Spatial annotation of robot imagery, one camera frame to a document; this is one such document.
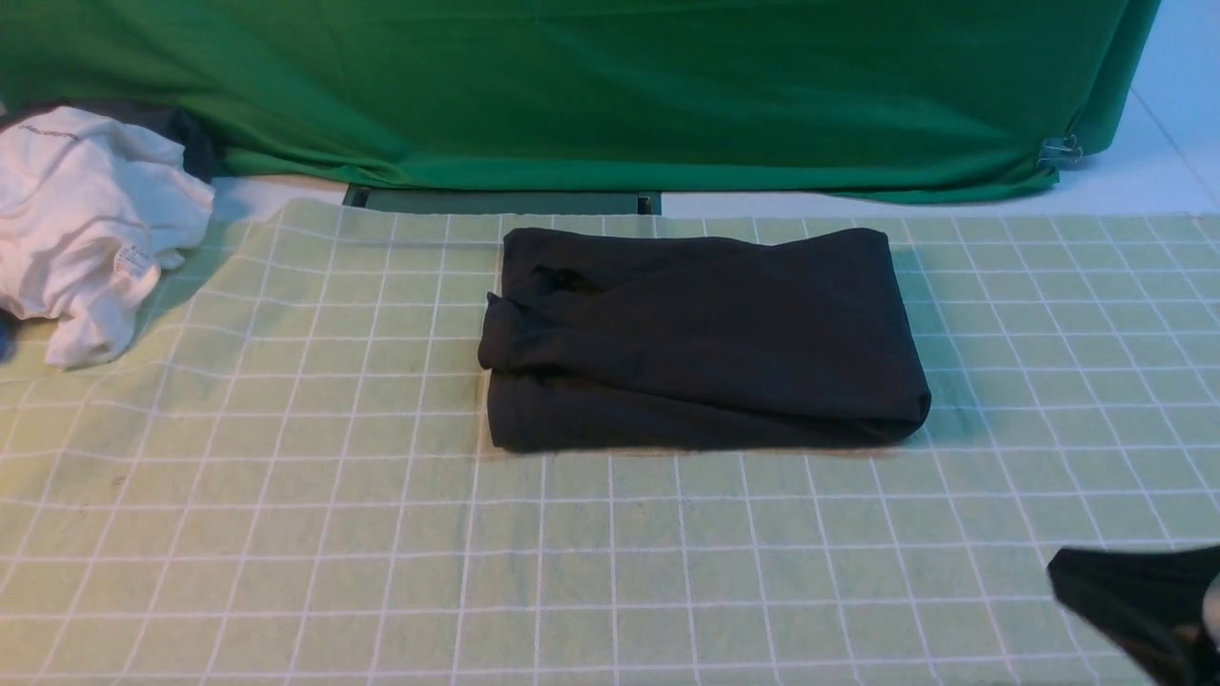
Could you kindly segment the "black robot arm right side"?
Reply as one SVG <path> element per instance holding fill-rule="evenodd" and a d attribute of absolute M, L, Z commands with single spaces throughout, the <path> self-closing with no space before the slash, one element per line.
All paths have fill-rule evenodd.
<path fill-rule="evenodd" d="M 1130 552 L 1065 547 L 1046 566 L 1050 593 L 1157 685 L 1219 677 L 1219 548 Z"/>

